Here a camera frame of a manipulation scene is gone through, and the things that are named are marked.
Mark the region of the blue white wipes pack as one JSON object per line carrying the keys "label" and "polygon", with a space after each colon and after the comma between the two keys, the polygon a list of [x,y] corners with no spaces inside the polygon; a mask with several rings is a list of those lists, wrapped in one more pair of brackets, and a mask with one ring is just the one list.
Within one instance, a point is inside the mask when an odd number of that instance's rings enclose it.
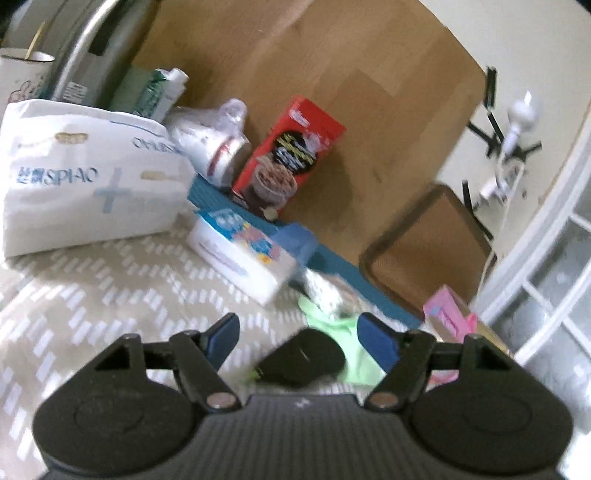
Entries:
{"label": "blue white wipes pack", "polygon": [[266,306],[297,273],[298,263],[235,211],[200,210],[188,245],[226,280]]}

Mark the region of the green cloth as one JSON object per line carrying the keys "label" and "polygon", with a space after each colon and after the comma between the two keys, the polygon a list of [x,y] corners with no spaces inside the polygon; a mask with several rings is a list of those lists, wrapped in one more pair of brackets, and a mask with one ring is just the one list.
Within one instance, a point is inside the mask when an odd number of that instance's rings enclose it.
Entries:
{"label": "green cloth", "polygon": [[[341,346],[346,356],[346,367],[336,377],[325,377],[339,382],[358,385],[374,386],[384,377],[384,371],[378,363],[370,357],[370,354],[362,347],[356,326],[358,318],[335,317],[322,312],[308,297],[298,299],[298,306],[305,317],[307,326],[304,328],[318,329],[328,334]],[[287,387],[291,389],[303,389],[305,387]]]}

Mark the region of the pink gold storage box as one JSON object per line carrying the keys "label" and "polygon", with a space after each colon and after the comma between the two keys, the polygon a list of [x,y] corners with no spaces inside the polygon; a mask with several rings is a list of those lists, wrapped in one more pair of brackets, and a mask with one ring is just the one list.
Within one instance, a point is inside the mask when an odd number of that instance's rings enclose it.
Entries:
{"label": "pink gold storage box", "polygon": [[507,345],[486,324],[481,322],[464,300],[447,285],[441,287],[424,305],[424,330],[440,342],[462,343],[469,334],[479,334],[510,357]]}

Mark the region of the brown folding chair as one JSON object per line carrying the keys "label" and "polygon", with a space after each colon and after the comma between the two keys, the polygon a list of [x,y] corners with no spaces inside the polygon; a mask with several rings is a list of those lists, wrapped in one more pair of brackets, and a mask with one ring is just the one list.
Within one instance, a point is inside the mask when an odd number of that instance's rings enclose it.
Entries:
{"label": "brown folding chair", "polygon": [[491,252],[471,211],[451,188],[434,184],[370,243],[359,267],[394,304],[421,319],[423,305],[443,286],[472,299]]}

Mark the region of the clear plastic bag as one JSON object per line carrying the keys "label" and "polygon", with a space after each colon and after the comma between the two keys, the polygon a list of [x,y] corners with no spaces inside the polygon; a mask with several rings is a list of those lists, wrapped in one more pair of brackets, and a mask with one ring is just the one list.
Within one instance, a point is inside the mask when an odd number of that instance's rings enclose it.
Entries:
{"label": "clear plastic bag", "polygon": [[243,133],[246,116],[245,103],[232,98],[216,109],[175,107],[164,126],[200,177],[219,190],[229,190],[252,152]]}

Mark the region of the white tissue pack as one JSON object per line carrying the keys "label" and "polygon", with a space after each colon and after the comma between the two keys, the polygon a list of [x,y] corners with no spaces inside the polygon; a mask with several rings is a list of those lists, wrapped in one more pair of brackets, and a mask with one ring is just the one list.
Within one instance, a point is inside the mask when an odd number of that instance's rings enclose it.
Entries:
{"label": "white tissue pack", "polygon": [[158,122],[48,100],[12,103],[1,123],[1,253],[167,231],[194,177]]}

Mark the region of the red cereal box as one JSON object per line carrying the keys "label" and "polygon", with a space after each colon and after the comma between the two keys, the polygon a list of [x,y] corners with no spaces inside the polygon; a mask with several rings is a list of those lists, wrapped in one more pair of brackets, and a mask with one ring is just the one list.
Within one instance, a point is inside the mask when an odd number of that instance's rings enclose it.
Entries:
{"label": "red cereal box", "polygon": [[294,98],[246,161],[229,198],[259,217],[276,220],[345,132],[314,102]]}

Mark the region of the white green bottle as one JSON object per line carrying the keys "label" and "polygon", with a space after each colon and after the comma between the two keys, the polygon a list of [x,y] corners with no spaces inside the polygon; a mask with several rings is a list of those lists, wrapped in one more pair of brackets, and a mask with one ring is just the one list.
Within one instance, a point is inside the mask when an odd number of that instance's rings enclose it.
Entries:
{"label": "white green bottle", "polygon": [[108,109],[161,123],[183,95],[188,75],[178,69],[131,67],[117,87]]}

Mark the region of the wooden board panel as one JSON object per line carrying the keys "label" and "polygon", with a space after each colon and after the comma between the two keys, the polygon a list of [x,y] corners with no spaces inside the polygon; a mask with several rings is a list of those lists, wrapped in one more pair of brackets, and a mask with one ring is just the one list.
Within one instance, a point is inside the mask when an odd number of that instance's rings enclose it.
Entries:
{"label": "wooden board panel", "polygon": [[280,219],[346,260],[430,184],[485,91],[476,60],[418,1],[166,1],[135,57],[189,77],[181,101],[245,102],[253,145],[325,138]]}

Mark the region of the white mug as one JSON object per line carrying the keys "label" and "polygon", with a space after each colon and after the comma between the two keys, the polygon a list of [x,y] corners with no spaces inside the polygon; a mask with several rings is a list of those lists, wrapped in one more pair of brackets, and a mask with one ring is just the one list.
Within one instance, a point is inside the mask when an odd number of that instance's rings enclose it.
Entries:
{"label": "white mug", "polygon": [[39,98],[55,58],[34,51],[27,57],[26,48],[6,47],[0,57],[0,113],[10,103]]}

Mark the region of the white window frame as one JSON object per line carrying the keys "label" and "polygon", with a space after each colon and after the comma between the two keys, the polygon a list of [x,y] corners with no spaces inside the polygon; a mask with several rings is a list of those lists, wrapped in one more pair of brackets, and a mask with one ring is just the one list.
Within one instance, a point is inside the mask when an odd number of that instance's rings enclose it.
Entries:
{"label": "white window frame", "polygon": [[514,359],[590,430],[590,136],[535,234],[477,302]]}

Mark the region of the white lamp on wall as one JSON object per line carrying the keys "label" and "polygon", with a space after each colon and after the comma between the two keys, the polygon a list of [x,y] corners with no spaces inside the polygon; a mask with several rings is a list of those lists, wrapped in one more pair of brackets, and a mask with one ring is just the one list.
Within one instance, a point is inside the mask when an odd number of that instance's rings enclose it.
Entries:
{"label": "white lamp on wall", "polygon": [[489,243],[493,241],[494,234],[477,217],[476,210],[482,205],[489,204],[491,200],[496,200],[504,208],[504,214],[507,214],[509,204],[525,174],[528,158],[543,148],[541,141],[530,146],[521,146],[522,137],[532,132],[539,120],[539,112],[534,106],[531,92],[526,91],[522,99],[516,100],[508,108],[506,131],[501,128],[494,114],[496,98],[497,69],[488,67],[483,106],[492,133],[487,134],[473,122],[469,122],[467,128],[486,143],[486,157],[494,160],[494,175],[479,190],[478,200],[472,198],[469,182],[463,180],[462,201]]}

